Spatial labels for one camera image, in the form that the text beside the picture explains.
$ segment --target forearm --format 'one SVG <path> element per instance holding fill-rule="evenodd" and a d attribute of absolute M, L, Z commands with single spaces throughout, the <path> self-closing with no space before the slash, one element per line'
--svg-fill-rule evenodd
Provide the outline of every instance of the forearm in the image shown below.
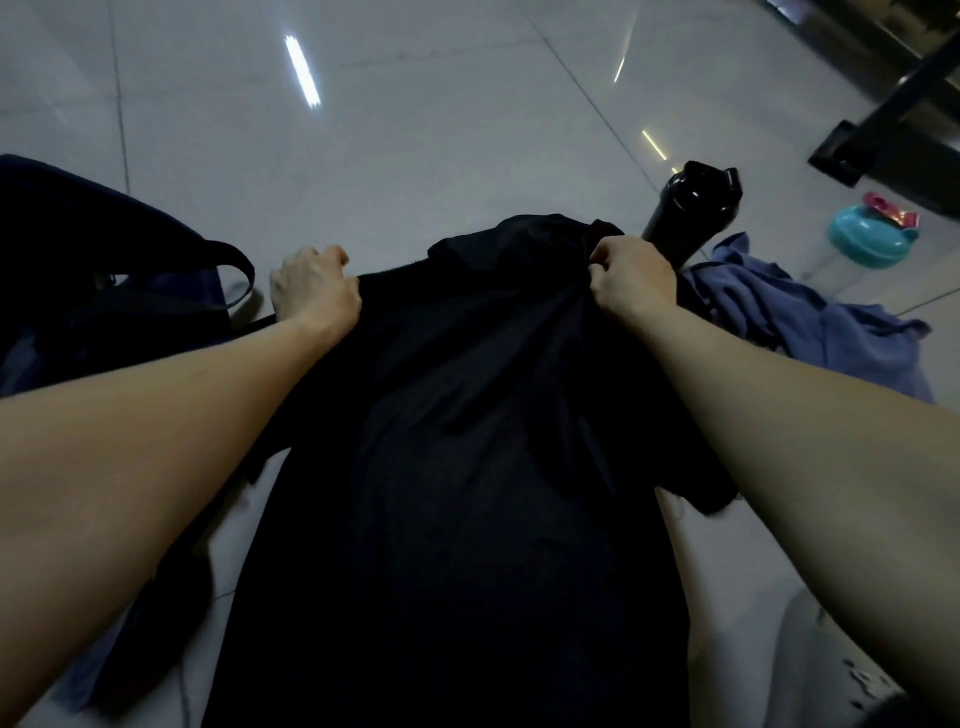
<path fill-rule="evenodd" d="M 960 717 L 960 421 L 679 308 L 627 323 L 824 606 Z"/>
<path fill-rule="evenodd" d="M 0 724 L 136 593 L 335 343 L 284 322 L 0 402 Z"/>

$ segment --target white tile floor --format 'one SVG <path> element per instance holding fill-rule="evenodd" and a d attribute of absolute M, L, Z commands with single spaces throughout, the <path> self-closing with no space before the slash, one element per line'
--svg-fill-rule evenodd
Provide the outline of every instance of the white tile floor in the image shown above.
<path fill-rule="evenodd" d="M 805 164 L 871 106 L 759 0 L 0 0 L 0 152 L 130 191 L 241 247 L 261 281 L 302 245 L 340 243 L 364 273 L 520 212 L 640 232 L 689 158 L 740 168 L 735 227 L 796 268 L 829 217 L 876 188 Z M 960 247 L 952 223 L 925 219 L 911 258 L 856 296 Z M 917 312 L 947 332 L 930 340 L 931 379 L 956 406 L 958 308 Z M 278 464 L 214 537 L 220 598 L 181 670 L 125 725 L 200 725 Z M 743 503 L 715 520 L 687 508 L 676 531 L 698 721 L 758 726 L 799 578 Z M 101 721 L 44 701 L 23 725 Z"/>

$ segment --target black bag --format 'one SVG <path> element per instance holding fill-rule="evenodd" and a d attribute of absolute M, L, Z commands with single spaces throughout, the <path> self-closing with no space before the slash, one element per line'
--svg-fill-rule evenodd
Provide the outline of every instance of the black bag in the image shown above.
<path fill-rule="evenodd" d="M 253 289 L 253 266 L 233 246 L 41 162 L 0 157 L 0 219 L 0 397 L 227 341 L 228 310 Z M 222 265 L 247 278 L 230 304 Z M 202 536 L 227 497 L 197 518 L 124 616 L 67 671 L 59 702 L 122 714 L 177 663 L 212 601 Z"/>

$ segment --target black clothing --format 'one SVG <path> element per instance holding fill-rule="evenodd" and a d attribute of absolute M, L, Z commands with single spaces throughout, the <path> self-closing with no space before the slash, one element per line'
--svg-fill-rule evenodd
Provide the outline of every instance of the black clothing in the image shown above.
<path fill-rule="evenodd" d="M 258 447 L 293 451 L 204 725 L 688 722 L 653 489 L 704 512 L 735 490 L 592 300 L 588 257 L 615 234 L 516 217 L 362 277 L 357 329 Z"/>

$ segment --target blue cloth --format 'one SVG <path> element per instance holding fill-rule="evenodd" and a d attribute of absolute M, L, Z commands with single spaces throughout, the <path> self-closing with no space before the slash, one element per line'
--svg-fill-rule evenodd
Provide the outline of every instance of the blue cloth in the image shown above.
<path fill-rule="evenodd" d="M 920 367 L 922 321 L 879 305 L 829 301 L 774 263 L 749 255 L 740 233 L 685 273 L 720 328 L 771 351 L 933 402 Z"/>

